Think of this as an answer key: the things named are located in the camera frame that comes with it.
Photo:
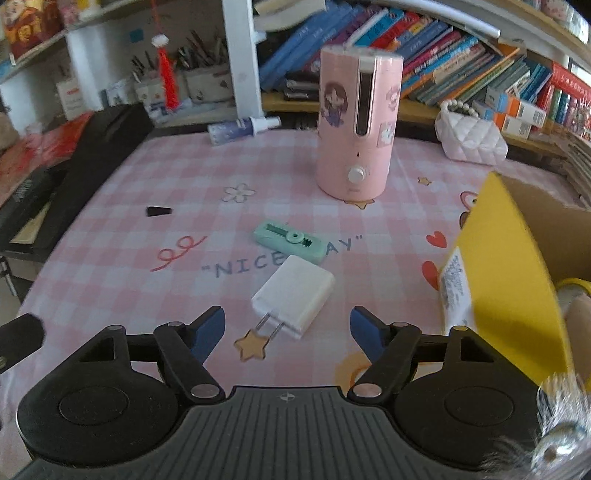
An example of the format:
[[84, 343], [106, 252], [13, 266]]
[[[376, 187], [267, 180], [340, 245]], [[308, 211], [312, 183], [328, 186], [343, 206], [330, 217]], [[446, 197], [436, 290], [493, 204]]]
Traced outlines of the white pen holder box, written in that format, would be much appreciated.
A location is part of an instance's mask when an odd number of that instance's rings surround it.
[[188, 95], [194, 103], [221, 102], [233, 98], [228, 64], [185, 71], [184, 79]]

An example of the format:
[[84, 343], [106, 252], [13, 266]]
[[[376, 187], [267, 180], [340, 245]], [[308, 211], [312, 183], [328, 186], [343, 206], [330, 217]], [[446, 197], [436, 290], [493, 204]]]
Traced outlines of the pink cylindrical humidifier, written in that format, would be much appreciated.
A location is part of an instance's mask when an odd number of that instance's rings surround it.
[[403, 67], [385, 50], [322, 48], [315, 179], [329, 196], [363, 205], [386, 189]]

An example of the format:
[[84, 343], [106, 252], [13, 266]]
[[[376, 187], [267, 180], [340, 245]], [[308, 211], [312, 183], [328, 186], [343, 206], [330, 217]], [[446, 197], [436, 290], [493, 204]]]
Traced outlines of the yellow cardboard box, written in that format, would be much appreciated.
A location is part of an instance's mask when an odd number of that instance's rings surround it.
[[575, 369], [557, 287], [589, 278], [589, 211], [491, 173], [439, 274], [445, 327], [469, 327], [542, 384]]

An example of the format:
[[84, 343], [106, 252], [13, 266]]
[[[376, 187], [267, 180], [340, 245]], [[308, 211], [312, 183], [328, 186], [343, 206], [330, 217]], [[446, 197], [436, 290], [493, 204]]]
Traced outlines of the mint green utility knife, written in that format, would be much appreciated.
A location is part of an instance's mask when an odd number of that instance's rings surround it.
[[301, 257], [315, 265], [322, 264], [327, 254], [327, 241], [276, 221], [263, 221], [253, 230], [252, 236], [261, 246], [286, 256]]

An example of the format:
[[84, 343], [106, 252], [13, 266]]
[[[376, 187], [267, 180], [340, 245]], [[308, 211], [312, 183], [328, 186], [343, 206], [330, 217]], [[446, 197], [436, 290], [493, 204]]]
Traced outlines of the black keyboard case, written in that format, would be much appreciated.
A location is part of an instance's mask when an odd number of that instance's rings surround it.
[[119, 105], [47, 132], [39, 159], [1, 196], [1, 253], [42, 262], [89, 200], [153, 130], [144, 107]]

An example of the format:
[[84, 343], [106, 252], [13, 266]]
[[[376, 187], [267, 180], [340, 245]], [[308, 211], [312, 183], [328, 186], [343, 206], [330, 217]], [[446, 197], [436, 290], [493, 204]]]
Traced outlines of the red tassel ornament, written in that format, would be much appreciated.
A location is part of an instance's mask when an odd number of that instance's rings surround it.
[[168, 110], [175, 110], [178, 108], [180, 101], [177, 93], [174, 70], [166, 51], [168, 37], [159, 33], [152, 38], [151, 43], [156, 48], [158, 54], [159, 74], [165, 95], [166, 108]]

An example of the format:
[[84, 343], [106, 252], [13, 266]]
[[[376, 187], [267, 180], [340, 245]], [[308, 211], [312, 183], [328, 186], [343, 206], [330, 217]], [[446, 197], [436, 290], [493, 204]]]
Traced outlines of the white charger plug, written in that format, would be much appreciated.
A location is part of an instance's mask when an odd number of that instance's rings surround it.
[[335, 276], [324, 268], [294, 255], [252, 296], [252, 311], [259, 316], [256, 332], [280, 331], [301, 339], [335, 287]]

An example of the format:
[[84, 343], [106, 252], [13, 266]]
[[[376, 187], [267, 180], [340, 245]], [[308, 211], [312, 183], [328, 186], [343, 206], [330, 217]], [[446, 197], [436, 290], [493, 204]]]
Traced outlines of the pink checkered tablecloth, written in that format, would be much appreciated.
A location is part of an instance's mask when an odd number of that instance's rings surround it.
[[[23, 304], [46, 337], [2, 377], [2, 444], [19, 439], [25, 393], [111, 324], [149, 333], [221, 306], [225, 333], [206, 365], [224, 387], [324, 385], [341, 365], [360, 372], [349, 335], [356, 305], [442, 331], [435, 281], [489, 167], [397, 139], [385, 192], [358, 206], [318, 188], [316, 145], [314, 133], [283, 130], [221, 147], [204, 134], [160, 137], [133, 152], [64, 234]], [[173, 212], [148, 218], [148, 206]], [[322, 265], [335, 290], [301, 340], [280, 335], [262, 360], [242, 361], [235, 341], [256, 323], [250, 300], [286, 258], [253, 240], [267, 219], [328, 242]]]

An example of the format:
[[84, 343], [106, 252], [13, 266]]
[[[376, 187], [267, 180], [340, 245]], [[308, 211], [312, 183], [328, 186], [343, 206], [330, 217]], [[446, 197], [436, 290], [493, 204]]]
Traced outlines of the fortune god figure box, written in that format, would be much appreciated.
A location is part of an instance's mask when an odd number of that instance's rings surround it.
[[64, 28], [58, 3], [53, 0], [4, 1], [1, 5], [1, 24], [14, 60]]

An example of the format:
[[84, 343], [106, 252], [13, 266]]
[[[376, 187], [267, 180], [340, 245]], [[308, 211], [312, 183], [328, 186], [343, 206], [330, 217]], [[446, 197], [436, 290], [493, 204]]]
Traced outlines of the orange white medicine box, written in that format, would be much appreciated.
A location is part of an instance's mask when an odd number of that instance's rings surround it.
[[543, 127], [546, 120], [546, 112], [543, 109], [506, 93], [499, 93], [496, 96], [495, 108], [500, 113], [505, 113], [537, 128]]

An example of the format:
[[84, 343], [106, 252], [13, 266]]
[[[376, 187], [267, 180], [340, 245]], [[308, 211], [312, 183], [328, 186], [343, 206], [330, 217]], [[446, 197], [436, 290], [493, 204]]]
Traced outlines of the red patterned gift bag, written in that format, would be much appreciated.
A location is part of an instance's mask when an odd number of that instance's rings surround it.
[[52, 167], [68, 160], [93, 112], [43, 134], [29, 134], [1, 155], [0, 200], [4, 203], [37, 168]]

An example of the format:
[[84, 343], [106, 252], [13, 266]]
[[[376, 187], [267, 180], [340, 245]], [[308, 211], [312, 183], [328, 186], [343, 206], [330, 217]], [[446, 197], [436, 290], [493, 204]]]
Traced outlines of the yellow tape roll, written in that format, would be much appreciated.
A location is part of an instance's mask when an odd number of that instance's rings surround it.
[[556, 284], [556, 293], [561, 303], [574, 300], [580, 295], [589, 296], [591, 282], [579, 278], [563, 279]]

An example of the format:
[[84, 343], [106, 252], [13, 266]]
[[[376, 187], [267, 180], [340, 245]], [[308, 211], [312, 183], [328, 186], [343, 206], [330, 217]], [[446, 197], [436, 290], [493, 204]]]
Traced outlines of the row of colourful books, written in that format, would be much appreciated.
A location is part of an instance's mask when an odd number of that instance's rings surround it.
[[506, 93], [535, 104], [547, 122], [573, 119], [590, 105], [590, 86], [555, 62], [538, 62], [518, 46], [486, 42], [458, 20], [380, 4], [322, 2], [259, 66], [259, 85], [286, 102], [304, 94], [320, 111], [321, 51], [325, 46], [370, 47], [404, 58], [399, 105], [435, 110], [458, 100], [499, 125], [516, 119], [495, 108]]

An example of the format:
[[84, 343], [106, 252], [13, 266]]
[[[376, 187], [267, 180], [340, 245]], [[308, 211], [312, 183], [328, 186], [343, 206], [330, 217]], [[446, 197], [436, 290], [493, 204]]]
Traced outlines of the white quilted pearl handbag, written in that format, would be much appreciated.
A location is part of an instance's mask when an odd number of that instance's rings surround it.
[[441, 103], [435, 131], [451, 160], [497, 166], [507, 158], [508, 145], [497, 125], [461, 101]]

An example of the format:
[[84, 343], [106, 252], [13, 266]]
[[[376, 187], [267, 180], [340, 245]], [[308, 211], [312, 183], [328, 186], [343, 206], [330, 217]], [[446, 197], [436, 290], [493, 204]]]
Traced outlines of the blue spray bottle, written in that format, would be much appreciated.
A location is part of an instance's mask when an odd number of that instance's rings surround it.
[[207, 132], [211, 144], [220, 146], [245, 137], [254, 137], [280, 126], [280, 117], [248, 117], [208, 125]]

